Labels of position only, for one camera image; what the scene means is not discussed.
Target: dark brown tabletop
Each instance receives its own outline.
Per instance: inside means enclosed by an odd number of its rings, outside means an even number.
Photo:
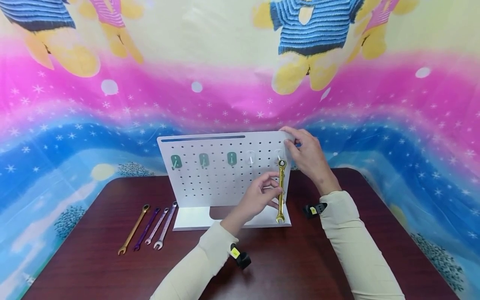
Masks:
[[[334,173],[342,188],[354,198],[361,219],[406,298],[457,299],[362,175],[351,169],[335,169]],[[241,271],[232,259],[228,259],[201,299],[353,298],[320,219],[307,220],[301,211],[306,204],[318,203],[318,192],[300,172],[293,171],[290,176],[287,206],[292,227],[243,229],[239,247],[248,252],[252,264]],[[134,252],[132,249],[148,223],[151,210],[143,218],[126,254],[118,256],[117,251],[144,204],[163,209],[170,207],[174,200],[168,177],[113,180],[24,299],[149,299],[167,273],[195,247],[204,231],[172,232],[173,226],[170,226],[162,250],[155,251],[153,245],[142,244],[140,250]]]

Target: yellow cartoon figure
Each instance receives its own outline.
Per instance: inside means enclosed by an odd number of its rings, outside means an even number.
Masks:
[[[100,61],[80,39],[65,4],[66,0],[0,0],[0,10],[39,64],[53,70],[53,57],[76,76],[94,76]]]
[[[258,28],[281,28],[280,65],[272,88],[281,95],[293,93],[305,75],[312,90],[324,89],[335,76],[350,25],[365,19],[380,0],[281,0],[253,9]]]
[[[79,12],[88,19],[97,19],[108,39],[112,53],[126,58],[130,54],[137,63],[143,63],[144,57],[132,40],[122,16],[139,19],[144,8],[135,0],[74,0],[81,1]]]
[[[387,49],[385,35],[390,14],[407,14],[417,7],[419,1],[420,0],[382,0],[373,10],[372,18],[347,62],[352,61],[360,50],[366,60],[373,60],[384,54]]]

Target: striped blue shirt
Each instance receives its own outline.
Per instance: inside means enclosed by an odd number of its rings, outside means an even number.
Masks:
[[[12,22],[30,31],[75,28],[67,0],[0,0],[0,10]]]
[[[342,48],[348,28],[355,21],[364,0],[282,0],[270,3],[274,30],[282,28],[278,53],[293,51],[314,55]],[[300,8],[313,7],[305,25],[299,21]]]

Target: beige long sleeve shirt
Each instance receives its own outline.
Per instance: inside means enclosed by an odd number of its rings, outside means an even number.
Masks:
[[[320,198],[328,206],[320,218],[356,300],[405,299],[390,267],[360,220],[350,195],[333,192]],[[150,300],[198,300],[228,259],[238,240],[214,223],[198,245],[165,277]]]

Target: white pegboard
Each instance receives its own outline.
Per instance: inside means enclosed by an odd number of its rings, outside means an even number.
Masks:
[[[280,131],[158,137],[160,152],[179,204],[177,221],[182,220],[181,215],[187,211],[189,219],[196,218],[195,211],[200,214],[200,210],[187,208],[237,205],[252,180],[264,172],[278,171],[279,157],[287,161],[284,179],[286,201],[291,158],[283,143],[285,139],[293,140],[293,137]],[[257,218],[262,220],[261,224],[252,220],[252,227],[267,226],[270,216],[275,220],[276,210],[267,208]]]

